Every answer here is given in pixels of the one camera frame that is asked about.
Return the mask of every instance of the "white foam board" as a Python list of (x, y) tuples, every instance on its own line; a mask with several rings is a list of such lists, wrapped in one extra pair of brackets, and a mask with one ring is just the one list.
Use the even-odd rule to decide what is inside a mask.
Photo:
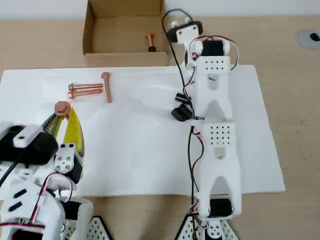
[[(0, 83), (0, 121), (41, 124), (57, 101), (69, 101), (68, 84), (100, 83), (102, 72), (111, 72), (112, 104), (106, 103), (105, 94), (70, 101), (85, 143), (84, 175), (74, 195), (190, 195), (190, 123), (170, 114), (178, 106), (176, 92), (181, 91), (175, 66), (7, 70)], [(242, 192), (284, 191), (254, 66), (240, 65), (232, 71), (230, 94)], [(191, 143), (194, 158), (200, 154), (196, 141)]]

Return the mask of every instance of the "white bracket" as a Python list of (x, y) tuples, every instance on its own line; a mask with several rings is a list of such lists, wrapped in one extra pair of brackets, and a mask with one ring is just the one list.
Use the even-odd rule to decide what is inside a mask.
[(215, 183), (223, 178), (228, 189), (223, 189), (232, 204), (232, 214), (220, 219), (230, 219), (242, 211), (241, 169), (236, 146), (234, 123), (203, 123), (200, 128), (204, 154), (199, 163), (199, 215), (206, 219), (210, 214), (210, 198), (215, 193)]
[(27, 125), (21, 132), (13, 138), (16, 148), (24, 149), (43, 131), (41, 126)]

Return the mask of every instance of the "wooden table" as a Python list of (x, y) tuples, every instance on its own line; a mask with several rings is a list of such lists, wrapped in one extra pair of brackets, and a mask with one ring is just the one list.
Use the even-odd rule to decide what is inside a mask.
[[(296, 33), (302, 28), (320, 32), (320, 17), (202, 21), (205, 33), (237, 41), (241, 64), (255, 65), (287, 188), (244, 195), (233, 228), (242, 240), (318, 240), (320, 50), (301, 48)], [(0, 71), (87, 67), (83, 25), (81, 20), (0, 21)], [(173, 240), (190, 204), (183, 196), (90, 199), (116, 240)]]

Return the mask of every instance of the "open cardboard box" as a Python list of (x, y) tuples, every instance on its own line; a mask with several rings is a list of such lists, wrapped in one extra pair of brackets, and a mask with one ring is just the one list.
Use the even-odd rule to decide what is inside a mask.
[[(82, 39), (88, 66), (167, 66), (163, 9), (163, 0), (88, 0)], [(157, 52), (148, 52), (146, 33), (154, 33)]]

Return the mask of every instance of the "copper bolt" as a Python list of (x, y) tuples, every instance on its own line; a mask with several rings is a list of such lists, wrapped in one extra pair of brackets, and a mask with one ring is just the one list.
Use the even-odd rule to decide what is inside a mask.
[(54, 112), (59, 117), (67, 118), (71, 110), (71, 106), (66, 101), (58, 101), (54, 106)]
[(105, 94), (106, 94), (106, 102), (112, 103), (111, 91), (110, 91), (110, 73), (103, 72), (101, 78), (104, 80)]
[(92, 94), (101, 94), (102, 89), (88, 90), (88, 91), (69, 91), (68, 98), (75, 99), (76, 97), (92, 95)]
[(154, 43), (154, 37), (155, 35), (152, 33), (152, 32), (148, 32), (146, 35), (145, 35), (146, 39), (148, 40), (148, 45), (149, 45), (149, 48), (148, 48), (148, 51), (149, 52), (156, 52), (157, 49), (155, 47), (155, 43)]
[(96, 88), (102, 88), (103, 85), (101, 83), (98, 84), (69, 84), (69, 91), (73, 92), (74, 90), (78, 89), (96, 89)]

